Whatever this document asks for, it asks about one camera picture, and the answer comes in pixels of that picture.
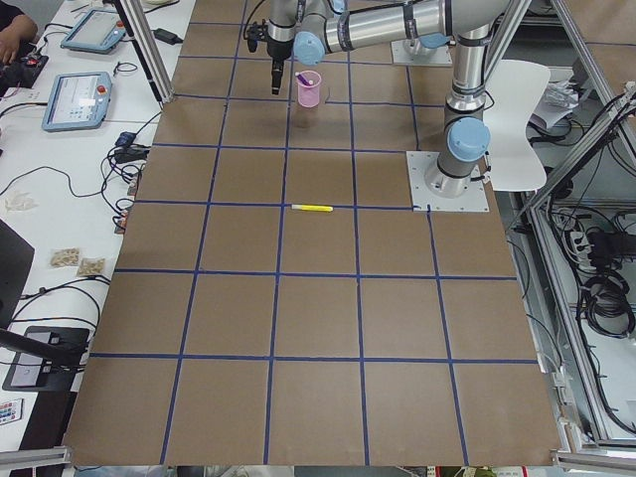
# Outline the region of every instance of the grid square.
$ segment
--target grid square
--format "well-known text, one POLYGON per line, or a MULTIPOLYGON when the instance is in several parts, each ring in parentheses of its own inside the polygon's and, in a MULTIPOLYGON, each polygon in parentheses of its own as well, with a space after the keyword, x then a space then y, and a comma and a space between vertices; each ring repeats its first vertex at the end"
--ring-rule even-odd
POLYGON ((409 71, 415 104, 446 103, 446 95, 452 88, 453 68, 413 67, 409 71))
POLYGON ((351 120, 346 104, 318 104, 309 111, 298 103, 294 104, 289 129, 289 146, 305 148, 351 149, 351 120), (301 120, 312 114, 312 124, 302 127, 301 120))
POLYGON ((191 22, 241 23, 244 2, 237 0, 208 0, 196 2, 191 22))
POLYGON ((217 145, 226 102, 180 96, 163 107, 154 142, 217 145))
POLYGON ((416 107, 420 151, 441 151, 444 147, 444 108, 416 107))
POLYGON ((269 355, 273 301, 272 276, 199 275, 187 353, 269 355))
MULTIPOLYGON (((349 102, 349 68, 346 63, 329 63, 333 61, 333 55, 326 57, 328 61, 320 65, 311 67, 311 70, 319 73, 322 80, 320 83, 320 95, 323 102, 349 102)), ((295 65, 298 72, 308 69, 303 65, 295 65)), ((298 97, 298 88, 294 86, 292 97, 298 97)))
POLYGON ((135 204, 117 267, 194 270, 205 211, 195 205, 135 204))
POLYGON ((597 4, 590 0, 566 0, 564 3, 586 43, 636 44, 634 2, 606 0, 597 4))
POLYGON ((202 269, 275 271, 279 220, 277 207, 211 207, 202 269))
POLYGON ((216 148, 153 147, 137 200, 208 201, 216 156, 216 148))
POLYGON ((362 273, 434 273, 430 234, 423 214, 411 211, 358 211, 358 221, 362 273))
POLYGON ((274 364, 269 462, 364 465, 360 365, 274 364))
POLYGON ((360 356, 355 278, 283 276, 278 292, 276 356, 360 356))
POLYGON ((412 151, 415 129, 410 107, 354 104, 356 149, 412 151))
POLYGON ((283 151, 223 149, 213 200, 279 204, 282 195, 283 151))
POLYGON ((232 146, 284 147, 287 130, 287 103, 232 99, 223 143, 232 146))
POLYGON ((179 353, 192 279, 189 273, 115 273, 91 350, 179 353))
POLYGON ((537 358, 518 283, 446 280, 442 289, 453 358, 537 358))
POLYGON ((488 214, 431 213, 440 274, 515 276, 501 219, 492 200, 489 206, 488 214))
POLYGON ((355 102, 410 104, 406 67, 353 64, 351 82, 355 102))
POLYGON ((371 465, 463 461, 448 365, 366 363, 365 384, 371 465))
POLYGON ((181 56, 233 58, 237 51, 239 36, 240 25, 191 23, 183 41, 181 56))
MULTIPOLYGON (((289 85, 290 71, 291 68, 286 68, 283 71, 283 77, 280 83, 281 87, 284 88, 283 91, 286 91, 289 85)), ((271 61, 264 62, 255 59, 237 60, 231 97, 267 100, 279 99, 278 96, 271 94, 269 78, 271 78, 271 61)))
POLYGON ((266 401, 267 362, 185 360, 166 464, 262 462, 266 401))
POLYGON ((74 465, 159 462, 176 369, 176 360, 91 357, 64 438, 74 465))
POLYGON ((560 442, 538 365, 456 365, 455 379, 471 465, 551 465, 560 442))
POLYGON ((285 202, 351 205, 353 200, 350 152, 289 152, 285 202))
POLYGON ((228 95, 234 60, 180 58, 173 85, 178 94, 228 95))
POLYGON ((364 279, 365 356, 447 359, 433 280, 364 279))
POLYGON ((282 271, 355 273, 354 218, 351 211, 285 211, 282 271))
POLYGON ((403 153, 356 153, 356 181, 360 206, 411 207, 403 153))

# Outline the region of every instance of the white table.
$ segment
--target white table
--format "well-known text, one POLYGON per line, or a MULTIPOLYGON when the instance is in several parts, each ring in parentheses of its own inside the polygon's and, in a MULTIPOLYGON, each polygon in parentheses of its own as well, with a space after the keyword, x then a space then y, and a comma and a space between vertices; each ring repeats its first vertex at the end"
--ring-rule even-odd
MULTIPOLYGON (((151 28, 164 28, 183 38, 196 0, 181 0, 175 6, 158 10, 148 15, 151 28)), ((71 10, 83 5, 83 0, 65 1, 53 19, 55 23, 74 25, 80 18, 71 10)), ((48 32, 56 30, 50 27, 48 32)), ((133 46, 120 43, 108 55, 71 52, 60 48, 64 35, 52 35, 43 53, 50 57, 49 63, 33 89, 21 89, 14 96, 0 101, 0 110, 24 101, 46 101, 49 98, 56 75, 105 71, 112 75, 117 62, 131 62, 139 67, 134 75, 117 75, 113 79, 113 93, 106 120, 99 129, 48 133, 42 130, 44 114, 42 107, 12 111, 0 119, 2 136, 0 148, 0 190, 9 181, 36 167, 48 165, 67 172, 73 180, 78 194, 95 192, 102 178, 99 171, 101 159, 114 145, 122 131, 136 131, 159 111, 159 106, 147 83, 133 46)), ((180 45, 158 43, 168 74, 172 76, 180 45)), ((151 144, 159 117, 155 118, 139 134, 137 142, 151 144)), ((125 197, 128 186, 118 178, 109 183, 106 197, 111 203, 125 197)), ((121 246, 121 236, 116 235, 111 221, 112 210, 100 196, 78 199, 71 195, 67 179, 53 171, 36 172, 20 179, 0 197, 0 217, 36 250, 34 263, 25 292, 32 293, 39 287, 50 287, 76 278, 75 267, 53 269, 49 266, 51 251, 58 248, 79 247, 83 256, 106 258, 104 274, 110 276, 121 246), (5 199, 16 191, 29 193, 38 206, 25 212, 7 212, 5 199)), ((81 288, 89 292, 102 305, 107 287, 100 283, 83 283, 81 288)), ((21 319, 43 317, 79 317, 96 319, 94 305, 80 293, 60 290, 39 298, 21 315, 21 319)), ((16 323, 11 331, 23 334, 31 325, 77 327, 70 320, 41 323, 16 323)), ((0 361, 11 362, 14 354, 0 349, 0 361)), ((9 367, 0 365, 0 380, 4 381, 9 367)), ((80 377, 74 382, 74 391, 79 388, 80 377)), ((14 393, 0 390, 0 402, 15 398, 24 399, 23 418, 0 427, 0 452, 17 450, 24 436, 30 414, 36 401, 36 393, 14 393)), ((0 477, 9 472, 0 471, 0 477)))
MULTIPOLYGON (((181 0, 176 5, 149 13, 146 18, 148 19, 150 28, 163 28, 164 30, 177 34, 180 38, 184 38, 186 30, 188 29, 188 20, 192 15, 195 2, 196 0, 181 0)), ((74 25, 80 20, 81 12, 85 12, 87 9, 74 13, 71 11, 85 3, 83 0, 65 1, 58 14, 52 20, 52 23, 74 25)), ((44 34, 55 31, 66 32, 67 30, 68 29, 52 26, 49 27, 44 34)), ((3 99, 0 101, 0 109, 19 102, 47 101, 57 75, 107 72, 112 79, 112 96, 106 120, 145 122, 159 111, 159 106, 148 85, 145 73, 141 68, 132 43, 122 41, 107 55, 99 55, 61 48, 60 42, 64 37, 65 36, 61 34, 48 37, 49 43, 42 50, 42 54, 49 56, 49 62, 38 77, 35 87, 32 89, 20 89, 14 96, 3 99), (114 77, 113 70, 118 62, 133 63, 138 67, 138 70, 133 74, 120 73, 114 77)), ((163 42, 157 42, 157 46, 166 71, 168 75, 172 77, 177 67, 181 44, 168 45, 163 42)), ((10 95, 12 91, 13 89, 10 89, 6 95, 10 95)), ((11 114, 27 117, 42 117, 42 111, 34 109, 22 109, 20 111, 11 112, 11 114)))

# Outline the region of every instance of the connector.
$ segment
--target connector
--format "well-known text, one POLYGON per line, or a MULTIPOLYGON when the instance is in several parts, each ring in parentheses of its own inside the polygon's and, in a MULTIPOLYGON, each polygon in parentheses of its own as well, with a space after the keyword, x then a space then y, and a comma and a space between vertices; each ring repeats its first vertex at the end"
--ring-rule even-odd
POLYGON ((119 137, 115 141, 115 146, 124 148, 130 147, 132 143, 135 142, 136 138, 137 134, 135 134, 134 132, 124 131, 119 134, 119 137))
POLYGON ((163 28, 157 28, 152 31, 153 35, 160 42, 167 43, 168 45, 176 45, 177 43, 183 43, 183 39, 179 38, 176 34, 164 30, 163 28))

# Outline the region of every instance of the plastic cup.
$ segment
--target plastic cup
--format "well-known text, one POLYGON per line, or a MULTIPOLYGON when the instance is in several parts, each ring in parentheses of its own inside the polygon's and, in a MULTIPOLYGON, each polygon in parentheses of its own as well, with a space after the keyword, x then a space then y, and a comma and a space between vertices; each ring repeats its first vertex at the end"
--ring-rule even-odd
POLYGON ((298 84, 298 104, 303 107, 314 107, 320 103, 320 83, 322 77, 311 71, 300 72, 296 76, 296 84, 298 84), (309 84, 303 83, 302 77, 309 84))

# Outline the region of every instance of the metal mounting plate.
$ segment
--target metal mounting plate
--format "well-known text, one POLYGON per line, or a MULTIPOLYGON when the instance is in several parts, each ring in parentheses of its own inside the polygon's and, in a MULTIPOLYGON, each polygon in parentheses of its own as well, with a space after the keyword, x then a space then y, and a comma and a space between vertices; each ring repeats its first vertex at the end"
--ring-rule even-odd
POLYGON ((448 53, 448 47, 439 47, 427 55, 411 55, 404 48, 404 40, 391 43, 395 65, 409 65, 413 67, 451 67, 453 62, 448 53))
MULTIPOLYGON (((464 194, 456 199, 445 199, 433 194, 424 182, 424 172, 429 164, 437 160, 438 152, 407 151, 410 200, 415 212, 426 212, 428 208, 439 212, 489 212, 486 192, 481 181, 470 182, 464 194)), ((472 177, 479 177, 475 166, 472 177)))

